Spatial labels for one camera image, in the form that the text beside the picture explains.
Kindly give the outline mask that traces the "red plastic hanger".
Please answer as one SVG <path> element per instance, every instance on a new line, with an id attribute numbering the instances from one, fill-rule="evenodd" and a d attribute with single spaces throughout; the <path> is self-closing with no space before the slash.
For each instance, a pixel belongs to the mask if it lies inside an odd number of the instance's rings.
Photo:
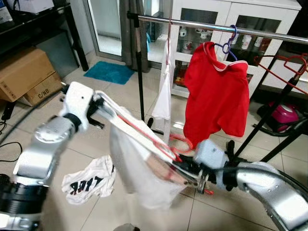
<path id="1" fill-rule="evenodd" d="M 273 57 L 273 58 L 277 58 L 279 60 L 284 60 L 283 66 L 286 67 L 288 70 L 292 71 L 293 73 L 295 73 L 295 75 L 297 75 L 298 77 L 301 77 L 305 72 L 308 72 L 307 71 L 307 65 L 308 64 L 307 64 L 307 61 L 306 61 L 306 58 L 305 58 L 305 57 L 307 57 L 307 53 L 304 53 L 302 55 L 293 55 L 293 56 L 262 55 L 262 56 L 255 56 L 255 58 L 253 58 L 253 60 L 256 62 L 256 64 L 258 64 L 259 67 L 264 68 L 264 70 L 266 70 L 266 72 L 268 74 L 271 74 L 271 75 L 277 77 L 277 79 L 279 79 L 280 81 L 283 81 L 287 86 L 291 86 L 295 90 L 299 90 L 299 92 L 301 92 L 302 94 L 308 95 L 308 92 L 306 92 L 305 90 L 302 90 L 301 88 L 297 87 L 294 83 L 290 83 L 289 81 L 284 80 L 279 75 L 277 75 L 277 73 L 274 73 L 273 71 L 271 71 L 270 68 L 266 68 L 265 66 L 260 64 L 260 60 L 262 60 L 262 58 L 265 58 L 265 57 Z M 304 65 L 304 67 L 301 67 L 301 68 L 299 68 L 299 70 L 296 71 L 295 69 L 290 68 L 289 66 L 287 66 L 287 63 L 290 60 L 294 60 L 294 59 L 301 60 L 301 62 Z"/>
<path id="2" fill-rule="evenodd" d="M 192 174 L 179 167 L 178 162 L 181 162 L 181 160 L 180 154 L 177 153 L 178 150 L 169 147 L 152 131 L 144 130 L 131 116 L 126 117 L 122 114 L 116 114 L 116 119 L 112 123 L 145 149 L 152 152 L 150 155 L 144 156 L 143 159 L 157 177 L 169 182 L 193 187 L 201 194 L 214 194 L 207 186 L 206 175 L 200 172 Z"/>

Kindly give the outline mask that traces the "white shirt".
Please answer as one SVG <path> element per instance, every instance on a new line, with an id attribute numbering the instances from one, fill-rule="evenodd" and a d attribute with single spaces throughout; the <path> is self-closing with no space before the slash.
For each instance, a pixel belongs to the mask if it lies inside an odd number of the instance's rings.
<path id="1" fill-rule="evenodd" d="M 128 110 L 119 106 L 103 91 L 96 90 L 95 94 L 104 100 L 103 106 L 98 113 L 112 124 L 110 128 L 111 158 L 119 171 L 122 181 L 125 183 L 127 191 L 136 194 L 141 206 L 145 208 L 170 208 L 176 196 L 186 186 L 157 177 L 143 159 L 144 156 L 150 155 L 152 152 L 120 130 L 112 121 L 116 119 L 116 114 L 122 114 L 126 117 L 131 116 L 144 130 L 152 130 L 145 122 L 133 117 Z"/>

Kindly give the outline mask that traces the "thin red hanger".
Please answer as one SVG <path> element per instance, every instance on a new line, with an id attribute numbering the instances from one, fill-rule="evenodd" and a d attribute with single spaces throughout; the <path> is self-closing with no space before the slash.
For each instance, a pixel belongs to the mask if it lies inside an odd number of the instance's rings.
<path id="1" fill-rule="evenodd" d="M 172 32 L 172 23 L 171 23 L 171 19 L 169 20 L 168 24 L 167 24 L 167 41 L 165 44 L 165 67 L 168 68 L 169 66 L 169 60 L 170 60 L 170 53 L 171 53 L 171 32 Z"/>

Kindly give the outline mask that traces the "blue hanger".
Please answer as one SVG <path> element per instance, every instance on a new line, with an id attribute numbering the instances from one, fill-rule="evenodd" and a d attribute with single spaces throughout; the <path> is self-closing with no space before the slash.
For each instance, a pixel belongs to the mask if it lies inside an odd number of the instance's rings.
<path id="1" fill-rule="evenodd" d="M 222 52 L 224 54 L 230 54 L 231 57 L 233 57 L 233 60 L 237 61 L 238 60 L 237 56 L 231 51 L 231 44 L 232 42 L 236 41 L 236 38 L 238 35 L 237 27 L 235 25 L 231 25 L 231 27 L 234 29 L 233 34 L 231 35 L 231 38 L 229 38 L 228 41 L 225 42 L 224 44 L 214 43 L 214 45 L 222 48 Z"/>

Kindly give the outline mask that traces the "teal floor mat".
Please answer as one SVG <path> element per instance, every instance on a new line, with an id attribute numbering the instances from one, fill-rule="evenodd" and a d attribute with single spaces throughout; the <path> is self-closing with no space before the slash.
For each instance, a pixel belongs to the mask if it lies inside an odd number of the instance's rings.
<path id="1" fill-rule="evenodd" d="M 123 64 L 113 64 L 104 61 L 97 62 L 84 74 L 85 77 L 115 83 L 126 84 L 135 72 Z"/>

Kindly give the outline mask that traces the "cardboard box with letters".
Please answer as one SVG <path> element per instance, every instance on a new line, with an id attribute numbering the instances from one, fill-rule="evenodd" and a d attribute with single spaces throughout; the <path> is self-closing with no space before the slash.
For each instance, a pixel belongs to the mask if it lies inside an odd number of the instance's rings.
<path id="1" fill-rule="evenodd" d="M 46 97 L 53 94 L 55 91 L 61 90 L 61 88 L 63 88 L 63 84 L 60 75 L 57 72 L 54 72 L 29 90 L 24 96 L 18 99 L 17 102 L 28 106 L 35 106 L 44 101 Z"/>

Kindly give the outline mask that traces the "white sleeveless garment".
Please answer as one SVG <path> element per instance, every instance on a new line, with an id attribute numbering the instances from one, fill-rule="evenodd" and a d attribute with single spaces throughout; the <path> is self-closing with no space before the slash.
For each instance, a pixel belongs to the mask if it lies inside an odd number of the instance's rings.
<path id="1" fill-rule="evenodd" d="M 168 143 L 171 134 L 171 85 L 172 73 L 175 67 L 172 61 L 171 40 L 167 39 L 165 66 L 161 68 L 160 92 L 152 110 L 153 129 L 163 133 L 163 141 Z"/>

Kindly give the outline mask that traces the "plain cardboard box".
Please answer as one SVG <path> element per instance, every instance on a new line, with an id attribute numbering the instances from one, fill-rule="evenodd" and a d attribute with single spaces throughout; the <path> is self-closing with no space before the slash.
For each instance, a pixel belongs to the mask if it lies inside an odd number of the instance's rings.
<path id="1" fill-rule="evenodd" d="M 55 73 L 48 55 L 28 48 L 0 60 L 0 100 L 15 102 Z"/>

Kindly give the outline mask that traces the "red t-shirt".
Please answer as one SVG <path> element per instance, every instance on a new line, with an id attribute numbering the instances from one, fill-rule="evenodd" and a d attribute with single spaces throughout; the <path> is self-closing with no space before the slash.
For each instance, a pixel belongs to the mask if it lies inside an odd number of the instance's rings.
<path id="1" fill-rule="evenodd" d="M 248 63 L 225 64 L 216 46 L 205 42 L 194 51 L 183 82 L 189 91 L 184 136 L 193 145 L 222 130 L 243 137 L 249 109 Z"/>

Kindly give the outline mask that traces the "white framed glass door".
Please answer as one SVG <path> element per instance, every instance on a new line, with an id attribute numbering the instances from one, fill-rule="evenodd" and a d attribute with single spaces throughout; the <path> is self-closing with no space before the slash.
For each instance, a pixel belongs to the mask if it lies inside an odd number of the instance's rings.
<path id="1" fill-rule="evenodd" d="M 106 59 L 122 60 L 120 0 L 82 0 L 94 52 Z"/>

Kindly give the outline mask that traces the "black power adapter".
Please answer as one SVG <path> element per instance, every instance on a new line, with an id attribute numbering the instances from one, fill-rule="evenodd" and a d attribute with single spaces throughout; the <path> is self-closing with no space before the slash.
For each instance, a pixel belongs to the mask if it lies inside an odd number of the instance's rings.
<path id="1" fill-rule="evenodd" d="M 7 121 L 11 119 L 15 105 L 15 102 L 0 100 L 0 109 L 3 109 L 0 121 Z"/>

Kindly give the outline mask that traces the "black desk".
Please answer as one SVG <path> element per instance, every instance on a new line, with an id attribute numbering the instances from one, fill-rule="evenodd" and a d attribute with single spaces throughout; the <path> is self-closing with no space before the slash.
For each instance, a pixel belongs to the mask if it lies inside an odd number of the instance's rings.
<path id="1" fill-rule="evenodd" d="M 63 24 L 68 26 L 70 45 L 77 53 L 76 61 L 83 71 L 88 71 L 90 65 L 86 51 L 77 28 L 77 20 L 73 15 L 70 2 L 44 10 L 41 13 L 23 13 L 9 9 L 13 20 L 0 24 L 0 60 L 32 44 L 40 35 L 60 30 Z"/>

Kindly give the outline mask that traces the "white box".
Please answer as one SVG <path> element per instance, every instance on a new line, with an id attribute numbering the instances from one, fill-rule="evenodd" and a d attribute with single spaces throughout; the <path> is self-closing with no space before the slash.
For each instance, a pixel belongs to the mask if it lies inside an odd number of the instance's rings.
<path id="1" fill-rule="evenodd" d="M 38 14 L 54 7 L 53 0 L 7 0 L 7 6 L 14 11 Z"/>

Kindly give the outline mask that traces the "chrome and black clothes rack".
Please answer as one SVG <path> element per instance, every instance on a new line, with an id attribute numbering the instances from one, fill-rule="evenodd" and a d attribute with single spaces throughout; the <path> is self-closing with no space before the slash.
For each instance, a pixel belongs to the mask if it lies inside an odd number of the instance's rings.
<path id="1" fill-rule="evenodd" d="M 233 34 L 244 34 L 244 35 L 253 35 L 258 37 L 265 37 L 269 39 L 277 39 L 277 40 L 284 40 L 287 42 L 297 43 L 297 44 L 308 44 L 308 38 L 300 38 L 300 37 L 293 37 L 290 35 L 285 34 L 278 34 L 273 32 L 265 32 L 265 31 L 259 31 L 255 29 L 243 29 L 243 28 L 235 28 L 233 26 L 225 26 L 225 25 L 216 25 L 216 24 L 207 24 L 207 23 L 200 23 L 200 22 L 192 22 L 192 21 L 185 21 L 185 20 L 174 20 L 171 18 L 160 18 L 160 17 L 152 17 L 149 15 L 141 15 L 136 13 L 127 13 L 127 18 L 132 21 L 132 28 L 136 31 L 136 40 L 137 43 L 140 42 L 140 21 L 148 21 L 148 22 L 156 22 L 156 23 L 162 23 L 162 24 L 169 24 L 169 25 L 180 25 L 180 26 L 188 26 L 192 28 L 200 28 L 200 29 L 211 29 L 214 31 L 222 31 L 222 32 L 229 32 Z M 235 153 L 236 156 L 239 156 L 239 154 L 244 151 L 244 148 L 249 144 L 249 142 L 253 139 L 253 137 L 257 134 L 257 132 L 262 131 L 262 126 L 265 124 L 265 122 L 268 120 L 269 117 L 271 117 L 271 114 L 282 103 L 282 100 L 284 97 L 286 97 L 290 92 L 291 88 L 295 87 L 295 84 L 298 82 L 301 75 L 308 72 L 307 70 L 307 58 L 308 54 L 303 53 L 302 55 L 295 55 L 295 56 L 281 56 L 281 55 L 274 55 L 275 59 L 284 60 L 286 63 L 288 63 L 290 60 L 293 59 L 299 59 L 302 61 L 302 65 L 300 66 L 300 69 L 298 71 L 293 70 L 292 68 L 286 66 L 286 68 L 293 73 L 295 73 L 295 76 L 291 79 L 290 83 L 286 82 L 286 87 L 283 89 L 283 91 L 280 94 L 280 97 L 276 99 L 274 104 L 271 106 L 271 109 L 269 112 L 267 112 L 266 116 L 263 117 L 263 119 L 260 120 L 260 122 L 255 126 L 253 129 L 253 132 L 249 134 L 248 139 L 244 141 L 240 149 Z M 291 133 L 287 134 L 287 138 L 284 139 L 282 143 L 280 143 L 276 148 L 274 148 L 271 152 L 269 152 L 264 158 L 262 158 L 262 162 L 268 162 L 273 157 L 275 157 L 279 152 L 281 152 L 284 148 L 286 148 L 289 144 L 291 144 L 295 139 L 299 137 L 300 134 L 303 134 L 304 132 L 307 132 L 307 122 L 304 122 L 301 126 L 298 128 L 295 128 L 295 130 L 291 131 Z"/>

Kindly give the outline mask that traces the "white glass-door cabinet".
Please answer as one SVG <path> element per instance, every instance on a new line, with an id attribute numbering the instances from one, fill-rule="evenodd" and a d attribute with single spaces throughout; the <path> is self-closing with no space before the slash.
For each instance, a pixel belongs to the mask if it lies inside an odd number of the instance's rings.
<path id="1" fill-rule="evenodd" d="M 237 28 L 287 34 L 301 5 L 297 0 L 174 0 L 171 18 L 203 24 L 216 24 Z M 220 45 L 231 38 L 229 32 L 198 29 L 193 26 L 171 26 L 171 55 L 169 71 L 172 75 L 172 94 L 188 96 L 183 83 L 191 57 L 203 42 L 217 43 L 218 60 L 225 64 L 235 60 L 248 62 L 249 95 L 253 95 L 272 61 L 281 40 L 237 34 L 229 42 L 231 52 L 223 53 Z"/>

